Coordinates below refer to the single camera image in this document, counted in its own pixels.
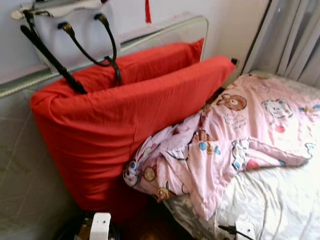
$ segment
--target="handbag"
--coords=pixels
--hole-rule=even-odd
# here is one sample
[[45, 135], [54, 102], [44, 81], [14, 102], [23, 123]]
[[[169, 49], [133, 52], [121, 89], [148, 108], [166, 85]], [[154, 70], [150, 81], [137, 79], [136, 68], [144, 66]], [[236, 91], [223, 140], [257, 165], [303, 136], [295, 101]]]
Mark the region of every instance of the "handbag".
[[51, 2], [34, 3], [23, 14], [30, 29], [21, 26], [21, 31], [41, 52], [37, 52], [39, 58], [50, 66], [51, 71], [62, 74], [76, 92], [86, 91], [76, 87], [77, 81], [77, 84], [71, 84], [74, 79], [67, 69], [90, 62], [102, 67], [112, 66], [121, 84], [116, 64], [120, 43], [111, 30], [115, 28], [111, 3], [100, 0], [58, 0], [54, 5]]

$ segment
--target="white handbag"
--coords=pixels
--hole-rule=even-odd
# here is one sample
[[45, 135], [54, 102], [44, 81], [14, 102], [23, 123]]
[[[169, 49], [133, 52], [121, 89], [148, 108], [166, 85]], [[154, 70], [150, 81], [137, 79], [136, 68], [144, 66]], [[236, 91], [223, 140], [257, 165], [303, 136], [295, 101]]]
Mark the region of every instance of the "white handbag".
[[[114, 55], [115, 60], [120, 49], [112, 1], [55, 0], [37, 3], [24, 15], [31, 29], [67, 69], [92, 62], [103, 65], [102, 60], [111, 59], [106, 56]], [[107, 27], [102, 23], [106, 19]], [[53, 72], [57, 71], [46, 57], [39, 57]]]

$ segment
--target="black handbag handle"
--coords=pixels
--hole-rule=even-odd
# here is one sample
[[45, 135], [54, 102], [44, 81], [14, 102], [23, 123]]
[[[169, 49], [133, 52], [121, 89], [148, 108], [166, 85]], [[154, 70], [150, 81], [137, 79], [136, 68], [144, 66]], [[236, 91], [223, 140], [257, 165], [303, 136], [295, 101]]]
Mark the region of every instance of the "black handbag handle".
[[84, 86], [81, 82], [76, 81], [75, 78], [67, 71], [67, 69], [53, 56], [48, 48], [43, 44], [41, 39], [27, 26], [20, 26], [21, 32], [33, 43], [33, 45], [52, 63], [52, 65], [58, 70], [58, 72], [65, 78], [69, 86], [78, 94], [86, 94]]
[[90, 61], [92, 61], [94, 64], [99, 65], [101, 67], [110, 67], [112, 66], [115, 70], [115, 74], [116, 74], [116, 78], [118, 80], [118, 84], [121, 85], [121, 74], [120, 74], [120, 70], [119, 67], [116, 63], [116, 58], [117, 58], [117, 47], [116, 47], [116, 42], [114, 39], [114, 36], [110, 30], [110, 25], [109, 22], [107, 20], [107, 17], [103, 14], [103, 13], [98, 13], [94, 16], [94, 20], [99, 20], [105, 27], [110, 40], [111, 40], [111, 44], [112, 44], [112, 51], [113, 51], [113, 56], [112, 58], [110, 58], [109, 56], [106, 56], [104, 58], [103, 61], [107, 60], [109, 61], [109, 64], [105, 64], [103, 63], [103, 61], [96, 61], [92, 56], [90, 56], [86, 50], [81, 46], [81, 44], [78, 42], [77, 38], [76, 38], [76, 34], [74, 29], [72, 28], [71, 24], [68, 22], [61, 22], [58, 24], [57, 28], [59, 30], [64, 30], [72, 39], [72, 41], [74, 42], [74, 44], [79, 48], [79, 50], [83, 53], [83, 55], [85, 55]]

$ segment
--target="red tassel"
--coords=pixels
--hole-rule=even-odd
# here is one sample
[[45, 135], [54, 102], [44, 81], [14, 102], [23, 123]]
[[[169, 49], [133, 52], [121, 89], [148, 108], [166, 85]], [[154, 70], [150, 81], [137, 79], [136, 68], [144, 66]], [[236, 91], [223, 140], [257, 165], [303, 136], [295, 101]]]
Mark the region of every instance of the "red tassel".
[[151, 23], [151, 14], [150, 14], [150, 4], [149, 0], [145, 0], [145, 22], [147, 24]]

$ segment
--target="wooden floor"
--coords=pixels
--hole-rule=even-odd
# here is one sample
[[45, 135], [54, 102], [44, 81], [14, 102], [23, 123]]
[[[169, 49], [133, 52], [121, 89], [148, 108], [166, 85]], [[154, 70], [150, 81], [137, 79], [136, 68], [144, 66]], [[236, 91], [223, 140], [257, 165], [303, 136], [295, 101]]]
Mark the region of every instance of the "wooden floor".
[[121, 240], [194, 240], [163, 204], [154, 203], [119, 226]]

